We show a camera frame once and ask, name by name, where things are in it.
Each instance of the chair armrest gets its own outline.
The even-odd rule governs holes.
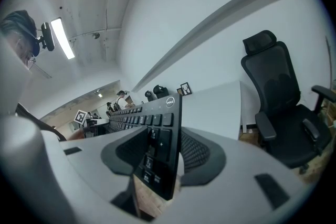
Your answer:
[[[315,93],[317,93],[318,95],[322,96],[323,98],[328,99],[329,101],[335,103],[336,102],[336,93],[334,93],[333,91],[322,87],[322,86],[318,86],[315,85],[313,87],[311,87],[311,90]]]
[[[256,124],[264,141],[274,140],[277,137],[271,122],[264,112],[256,114]]]

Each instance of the black cap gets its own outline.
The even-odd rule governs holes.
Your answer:
[[[0,23],[0,31],[4,35],[9,34],[10,31],[20,32],[32,45],[34,56],[38,56],[40,46],[36,39],[37,31],[35,22],[26,10],[17,10],[8,14]]]
[[[122,95],[122,94],[125,94],[125,92],[124,92],[124,91],[119,91],[119,92],[117,93],[117,95]]]

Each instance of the dell logo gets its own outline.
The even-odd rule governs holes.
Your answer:
[[[167,108],[170,108],[171,106],[173,106],[174,103],[175,103],[175,99],[174,99],[174,97],[169,97],[169,98],[166,100],[166,106],[167,106]]]

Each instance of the chair base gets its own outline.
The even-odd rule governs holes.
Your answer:
[[[308,168],[309,168],[309,164],[308,163],[302,165],[300,167],[299,174],[300,175],[304,175],[307,172]]]

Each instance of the ceiling light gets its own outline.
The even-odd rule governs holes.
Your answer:
[[[68,59],[71,59],[75,57],[74,53],[72,52],[69,42],[67,40],[67,37],[65,35],[63,25],[62,25],[62,19],[57,18],[55,20],[51,21],[51,26],[55,32],[55,35],[57,37],[57,40],[59,44],[61,45],[65,55],[68,57]]]

